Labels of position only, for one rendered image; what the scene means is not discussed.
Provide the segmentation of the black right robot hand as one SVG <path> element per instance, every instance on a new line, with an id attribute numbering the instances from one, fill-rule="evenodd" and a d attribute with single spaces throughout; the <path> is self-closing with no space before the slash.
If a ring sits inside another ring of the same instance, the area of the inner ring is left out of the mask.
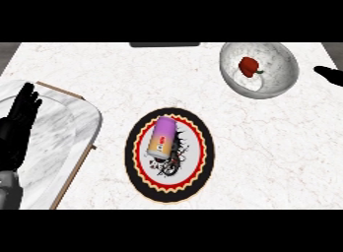
<path id="1" fill-rule="evenodd" d="M 316 66 L 314 72 L 319 73 L 333 85 L 343 88 L 343 71 L 325 66 Z"/>

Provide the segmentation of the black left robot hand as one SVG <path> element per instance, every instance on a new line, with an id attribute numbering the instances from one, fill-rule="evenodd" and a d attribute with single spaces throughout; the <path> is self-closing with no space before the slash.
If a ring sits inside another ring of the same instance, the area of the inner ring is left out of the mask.
<path id="1" fill-rule="evenodd" d="M 17 171 L 25 161 L 31 130 L 42 104 L 36 85 L 25 83 L 9 114 L 0 118 L 0 171 Z"/>

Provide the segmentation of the white marble bowl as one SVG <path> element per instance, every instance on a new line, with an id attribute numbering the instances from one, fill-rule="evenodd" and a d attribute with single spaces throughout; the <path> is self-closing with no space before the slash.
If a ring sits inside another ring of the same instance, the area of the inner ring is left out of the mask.
<path id="1" fill-rule="evenodd" d="M 264 70 L 252 78 L 239 69 L 245 57 L 253 58 Z M 296 84 L 301 73 L 298 59 L 280 42 L 228 42 L 219 53 L 219 70 L 233 90 L 255 99 L 282 95 Z"/>

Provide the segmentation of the black red patterned plate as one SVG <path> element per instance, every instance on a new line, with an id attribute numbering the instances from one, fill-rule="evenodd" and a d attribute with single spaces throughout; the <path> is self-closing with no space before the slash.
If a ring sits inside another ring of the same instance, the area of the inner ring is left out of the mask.
<path id="1" fill-rule="evenodd" d="M 171 158 L 147 153 L 157 119 L 176 122 Z M 153 201 L 176 203 L 197 194 L 212 176 L 215 142 L 202 118 L 176 107 L 162 108 L 144 115 L 129 132 L 126 168 L 138 192 Z"/>

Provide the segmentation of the purple orange can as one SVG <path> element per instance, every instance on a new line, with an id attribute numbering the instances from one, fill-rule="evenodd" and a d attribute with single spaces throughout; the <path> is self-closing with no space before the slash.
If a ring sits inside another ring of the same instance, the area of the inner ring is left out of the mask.
<path id="1" fill-rule="evenodd" d="M 159 159 L 169 159 L 176 135 L 176 121 L 160 116 L 154 125 L 147 153 Z"/>

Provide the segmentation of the dark grey flat object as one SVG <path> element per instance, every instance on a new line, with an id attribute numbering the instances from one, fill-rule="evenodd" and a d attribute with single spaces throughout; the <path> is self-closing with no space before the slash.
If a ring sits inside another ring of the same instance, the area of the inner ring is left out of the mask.
<path id="1" fill-rule="evenodd" d="M 131 42 L 131 47 L 191 47 L 200 46 L 200 42 Z"/>

